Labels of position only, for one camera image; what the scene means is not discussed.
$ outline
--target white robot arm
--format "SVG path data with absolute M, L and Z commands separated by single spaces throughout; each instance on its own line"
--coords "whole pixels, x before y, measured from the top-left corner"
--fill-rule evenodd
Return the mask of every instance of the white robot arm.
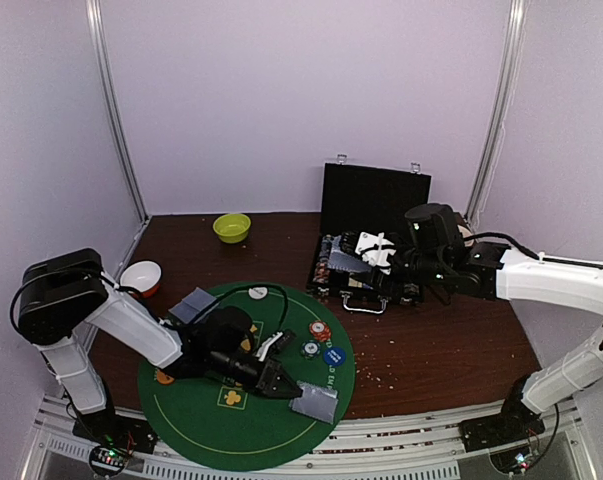
M 421 205 L 406 213 L 406 221 L 409 242 L 391 234 L 362 232 L 358 237 L 350 235 L 358 238 L 356 245 L 341 244 L 345 251 L 377 267 L 358 279 L 382 294 L 384 289 L 397 291 L 397 284 L 403 283 L 440 286 L 448 294 L 563 305 L 599 314 L 603 320 L 603 262 L 536 254 L 499 233 L 463 239 L 447 205 Z M 504 238 L 515 248 L 488 241 L 465 244 L 481 237 Z M 602 378 L 603 325 L 562 359 L 515 382 L 490 428 L 498 430 L 504 442 L 519 440 L 542 412 Z M 478 432 L 469 427 L 464 433 L 489 436 L 485 428 Z
M 77 342 L 73 330 L 83 322 L 136 350 L 168 376 L 199 377 L 213 371 L 265 397 L 301 395 L 296 382 L 270 355 L 291 340 L 291 332 L 273 341 L 277 348 L 255 355 L 240 346 L 246 338 L 254 343 L 252 319 L 243 310 L 213 308 L 217 303 L 213 302 L 201 312 L 200 321 L 173 325 L 135 300 L 129 290 L 103 271 L 94 250 L 84 249 L 28 268 L 10 307 L 13 327 L 46 358 L 90 438 L 102 445 L 125 446 L 130 431 L 117 419 L 107 386 Z
M 603 262 L 539 257 L 507 250 L 497 271 L 497 297 L 563 305 L 603 317 Z M 562 359 L 532 374 L 522 403 L 538 414 L 603 378 L 602 346 L 603 326 Z

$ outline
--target yellow-green bowl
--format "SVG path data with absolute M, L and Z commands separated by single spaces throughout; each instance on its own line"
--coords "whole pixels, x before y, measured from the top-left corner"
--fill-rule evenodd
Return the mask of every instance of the yellow-green bowl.
M 250 217 L 242 213 L 228 213 L 214 221 L 212 228 L 223 243 L 239 243 L 250 233 Z

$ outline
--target round green mat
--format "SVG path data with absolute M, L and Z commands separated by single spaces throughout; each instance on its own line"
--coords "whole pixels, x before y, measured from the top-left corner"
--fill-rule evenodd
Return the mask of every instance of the round green mat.
M 223 285 L 209 292 L 219 296 L 240 285 Z M 231 471 L 275 467 L 312 451 L 343 418 L 355 380 L 354 354 L 348 335 L 319 302 L 298 290 L 284 288 L 290 306 L 283 327 L 293 330 L 296 338 L 277 358 L 294 380 L 331 386 L 338 391 L 334 425 L 293 412 L 290 400 L 246 393 L 228 379 L 225 384 L 197 378 L 162 385 L 156 381 L 156 369 L 142 362 L 139 396 L 143 412 L 161 439 L 189 460 Z M 247 292 L 239 292 L 221 305 L 244 309 L 252 317 L 259 342 L 276 331 L 283 299 L 279 292 L 270 289 L 262 300 L 253 300 Z M 301 345 L 313 339 L 309 326 L 316 320 L 328 324 L 332 338 L 321 344 L 319 356 L 306 359 L 300 354 Z M 343 365 L 329 367 L 325 363 L 323 352 L 330 346 L 345 350 L 347 358 Z

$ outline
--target metal frame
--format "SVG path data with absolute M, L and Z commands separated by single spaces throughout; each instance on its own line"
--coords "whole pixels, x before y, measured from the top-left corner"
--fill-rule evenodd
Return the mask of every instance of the metal frame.
M 417 415 L 344 420 L 312 452 L 280 467 L 260 472 L 229 473 L 202 467 L 159 441 L 152 455 L 136 453 L 126 473 L 154 480 L 418 480 L 428 478 L 427 472 L 430 472 L 430 478 L 455 480 L 460 478 L 459 460 L 525 443 L 517 442 L 491 451 L 465 452 L 458 424 L 466 419 L 497 413 L 501 403 Z M 65 399 L 44 398 L 29 437 L 31 448 L 24 456 L 19 478 L 42 478 L 48 452 L 79 461 L 87 459 L 88 452 L 95 444 L 72 435 L 74 421 L 66 413 L 66 404 Z M 117 410 L 121 415 L 144 418 L 142 413 L 134 410 Z M 566 433 L 581 480 L 596 480 L 587 449 L 590 443 L 587 435 L 584 435 L 574 401 L 561 402 L 560 412 L 559 430 Z M 554 411 L 546 412 L 542 419 L 546 432 L 541 438 L 546 439 L 554 428 Z
M 483 209 L 490 181 L 503 140 L 503 122 L 513 95 L 513 83 L 518 70 L 522 50 L 523 25 L 527 10 L 527 0 L 511 0 L 510 19 L 503 46 L 501 73 L 497 87 L 497 96 L 488 127 L 488 135 L 481 155 L 481 163 L 474 181 L 465 218 L 472 228 L 479 224 L 479 214 Z
M 121 278 L 121 274 L 123 273 L 123 270 L 128 265 L 128 263 L 130 263 L 130 259 L 132 258 L 134 251 L 137 249 L 137 246 L 139 245 L 139 242 L 141 241 L 141 237 L 143 237 L 143 233 L 145 232 L 145 229 L 148 227 L 149 224 L 150 224 L 149 218 L 147 220 L 143 221 L 143 223 L 139 227 L 139 230 L 137 230 L 137 233 L 134 234 L 134 237 L 132 238 L 132 243 L 130 243 L 130 246 L 126 250 L 126 252 L 123 256 L 123 259 L 119 262 L 119 264 L 115 268 L 114 272 L 112 272 L 112 277 L 116 281 L 119 281 L 119 278 Z M 94 325 L 88 326 L 85 336 L 81 339 L 81 344 L 83 345 L 83 348 L 85 348 L 86 352 L 89 352 L 90 348 L 92 348 L 92 343 L 94 342 L 94 339 L 97 336 L 98 330 L 99 329 L 97 327 L 95 327 Z
M 97 57 L 99 73 L 101 75 L 101 85 L 103 87 L 103 95 L 108 111 L 108 118 L 112 136 L 114 138 L 115 147 L 121 163 L 121 169 L 125 178 L 125 183 L 128 186 L 134 207 L 139 217 L 140 222 L 148 220 L 148 212 L 143 203 L 141 190 L 134 174 L 134 168 L 130 161 L 130 153 L 128 145 L 123 134 L 123 125 L 121 123 L 121 115 L 117 105 L 116 95 L 114 93 L 114 83 L 112 81 L 112 72 L 110 70 L 110 60 L 105 44 L 105 34 L 103 31 L 103 21 L 101 19 L 101 2 L 100 0 L 86 0 L 86 8 L 88 14 L 88 26 L 94 51 Z

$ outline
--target dark wood surface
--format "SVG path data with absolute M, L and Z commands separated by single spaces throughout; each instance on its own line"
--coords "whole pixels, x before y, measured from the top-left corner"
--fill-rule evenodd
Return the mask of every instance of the dark wood surface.
M 213 216 L 154 217 L 133 261 L 163 269 L 161 289 L 149 300 L 164 314 L 195 287 L 233 281 L 277 282 L 305 291 L 319 235 L 318 214 L 251 215 L 245 244 L 225 245 Z M 538 368 L 507 302 L 457 296 L 451 306 L 431 296 L 418 307 L 391 306 L 380 316 L 350 314 L 340 299 L 328 308 L 347 330 L 357 380 L 348 418 L 420 413 L 491 402 L 512 382 Z M 99 332 L 90 354 L 115 403 L 140 409 L 140 356 Z

